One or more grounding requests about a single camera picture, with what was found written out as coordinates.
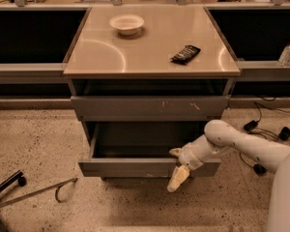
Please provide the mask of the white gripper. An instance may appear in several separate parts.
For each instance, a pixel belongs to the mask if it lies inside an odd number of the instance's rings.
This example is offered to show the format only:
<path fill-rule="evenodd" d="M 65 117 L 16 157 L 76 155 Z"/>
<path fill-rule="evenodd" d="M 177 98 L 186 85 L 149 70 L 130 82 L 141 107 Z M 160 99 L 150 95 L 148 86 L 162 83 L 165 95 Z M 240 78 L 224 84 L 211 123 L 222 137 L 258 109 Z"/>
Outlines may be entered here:
<path fill-rule="evenodd" d="M 181 166 L 176 166 L 167 185 L 169 192 L 174 192 L 189 177 L 191 170 L 196 170 L 206 159 L 219 152 L 218 146 L 210 142 L 205 135 L 186 144 L 182 148 L 173 148 L 169 154 L 178 157 Z"/>

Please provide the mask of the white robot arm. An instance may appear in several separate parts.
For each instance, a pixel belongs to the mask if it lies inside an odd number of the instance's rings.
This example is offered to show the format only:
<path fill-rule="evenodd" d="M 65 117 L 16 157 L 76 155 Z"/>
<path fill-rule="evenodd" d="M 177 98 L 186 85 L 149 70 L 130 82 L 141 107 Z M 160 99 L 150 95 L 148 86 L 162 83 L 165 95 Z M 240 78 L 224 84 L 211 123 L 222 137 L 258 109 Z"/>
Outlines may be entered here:
<path fill-rule="evenodd" d="M 275 174 L 267 232 L 290 232 L 290 146 L 245 134 L 222 120 L 208 122 L 203 135 L 170 151 L 180 164 L 175 167 L 167 190 L 175 191 L 191 171 L 230 147 Z"/>

